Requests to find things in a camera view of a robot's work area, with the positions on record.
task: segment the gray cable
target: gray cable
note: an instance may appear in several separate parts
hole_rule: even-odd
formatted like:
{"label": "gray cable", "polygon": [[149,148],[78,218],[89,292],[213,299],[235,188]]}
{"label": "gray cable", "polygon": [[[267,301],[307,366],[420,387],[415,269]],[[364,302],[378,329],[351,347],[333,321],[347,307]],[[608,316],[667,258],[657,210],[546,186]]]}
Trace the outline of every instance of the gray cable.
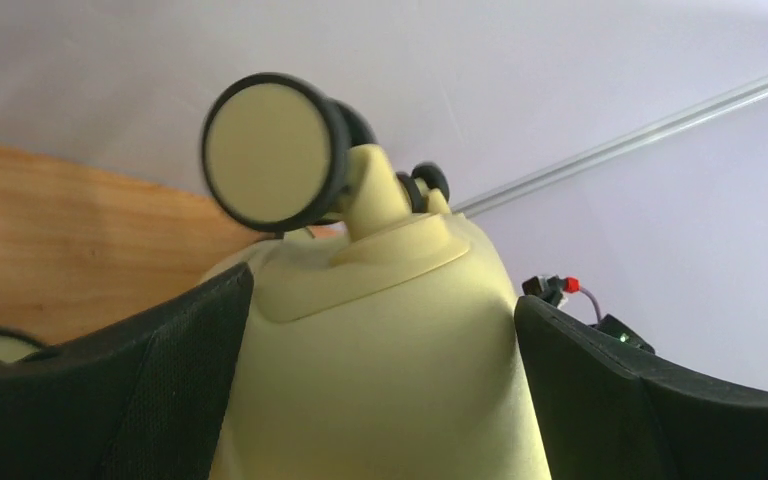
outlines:
{"label": "gray cable", "polygon": [[596,300],[596,295],[593,295],[593,293],[584,288],[584,287],[578,287],[578,291],[585,294],[587,298],[590,299],[590,303],[593,304],[593,309],[596,310],[596,323],[599,323],[602,321],[602,309],[599,308],[599,301]]}

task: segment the wooden surface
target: wooden surface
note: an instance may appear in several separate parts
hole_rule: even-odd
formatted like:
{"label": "wooden surface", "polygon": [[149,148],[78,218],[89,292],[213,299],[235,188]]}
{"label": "wooden surface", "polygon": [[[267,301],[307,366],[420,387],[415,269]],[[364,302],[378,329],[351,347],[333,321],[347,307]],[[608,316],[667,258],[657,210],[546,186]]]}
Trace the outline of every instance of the wooden surface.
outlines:
{"label": "wooden surface", "polygon": [[208,198],[0,147],[0,325],[74,338],[261,238]]}

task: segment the wooden board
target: wooden board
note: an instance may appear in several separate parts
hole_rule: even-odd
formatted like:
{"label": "wooden board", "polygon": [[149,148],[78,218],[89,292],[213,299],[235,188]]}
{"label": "wooden board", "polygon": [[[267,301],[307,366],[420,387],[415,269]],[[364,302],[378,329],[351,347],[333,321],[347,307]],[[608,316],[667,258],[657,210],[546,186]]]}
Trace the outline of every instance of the wooden board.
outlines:
{"label": "wooden board", "polygon": [[208,198],[0,147],[0,325],[74,338],[262,238]]}

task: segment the yellow plastic casing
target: yellow plastic casing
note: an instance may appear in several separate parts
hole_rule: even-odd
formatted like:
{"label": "yellow plastic casing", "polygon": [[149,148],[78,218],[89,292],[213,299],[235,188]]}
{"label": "yellow plastic casing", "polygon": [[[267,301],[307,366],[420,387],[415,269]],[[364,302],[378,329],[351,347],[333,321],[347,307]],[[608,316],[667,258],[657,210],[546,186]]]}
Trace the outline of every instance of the yellow plastic casing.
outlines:
{"label": "yellow plastic casing", "polygon": [[352,157],[352,185],[391,203],[377,217],[347,200],[347,235],[262,242],[206,275],[246,261],[255,281],[211,478],[548,479],[492,243],[439,191],[411,215],[377,147]]}

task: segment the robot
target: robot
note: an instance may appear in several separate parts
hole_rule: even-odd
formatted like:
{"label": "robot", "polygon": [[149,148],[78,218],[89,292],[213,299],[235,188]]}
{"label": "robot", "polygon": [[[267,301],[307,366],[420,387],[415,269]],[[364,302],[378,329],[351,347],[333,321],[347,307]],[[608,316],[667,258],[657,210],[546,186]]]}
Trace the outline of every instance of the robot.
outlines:
{"label": "robot", "polygon": [[768,478],[768,392],[520,296],[440,169],[395,172],[346,104],[246,77],[201,160],[276,239],[79,339],[0,331],[0,478]]}

